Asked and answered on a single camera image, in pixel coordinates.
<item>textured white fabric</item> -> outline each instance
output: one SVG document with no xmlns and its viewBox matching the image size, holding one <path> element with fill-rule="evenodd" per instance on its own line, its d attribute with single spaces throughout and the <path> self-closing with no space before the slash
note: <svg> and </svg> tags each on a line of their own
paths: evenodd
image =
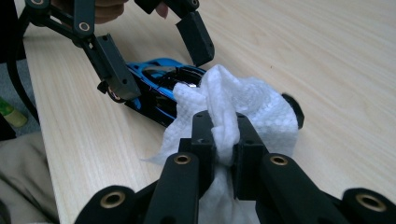
<svg viewBox="0 0 396 224">
<path fill-rule="evenodd" d="M 178 150 L 180 138 L 191 137 L 192 116 L 208 110 L 219 163 L 215 180 L 200 200 L 199 223 L 252 223 L 247 209 L 233 199 L 229 166 L 233 145 L 239 141 L 235 112 L 246 115 L 270 152 L 291 156 L 297 139 L 297 120 L 290 105 L 269 85 L 255 77 L 233 76 L 216 65 L 199 88 L 176 84 L 177 118 L 165 130 L 160 153 L 152 160 L 164 163 Z"/>
</svg>

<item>person's hand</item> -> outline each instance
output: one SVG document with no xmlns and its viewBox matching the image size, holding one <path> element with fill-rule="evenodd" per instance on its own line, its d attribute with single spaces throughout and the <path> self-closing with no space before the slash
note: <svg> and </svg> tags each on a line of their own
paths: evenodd
<svg viewBox="0 0 396 224">
<path fill-rule="evenodd" d="M 118 16 L 122 15 L 126 2 L 128 0 L 96 0 L 95 23 L 100 24 L 115 20 Z M 61 10 L 71 12 L 73 0 L 52 0 L 52 4 Z M 161 17 L 166 18 L 168 6 L 161 2 L 157 6 L 156 11 Z"/>
</svg>

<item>toy car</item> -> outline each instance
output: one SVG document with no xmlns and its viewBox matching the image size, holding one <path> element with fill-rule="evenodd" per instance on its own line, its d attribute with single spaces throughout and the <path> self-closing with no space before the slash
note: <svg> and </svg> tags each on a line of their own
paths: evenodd
<svg viewBox="0 0 396 224">
<path fill-rule="evenodd" d="M 106 92 L 117 103 L 125 103 L 140 114 L 167 127 L 177 116 L 173 88 L 177 83 L 198 87 L 205 70 L 160 58 L 144 63 L 126 64 L 141 95 L 132 101 L 118 97 L 108 86 Z"/>
</svg>

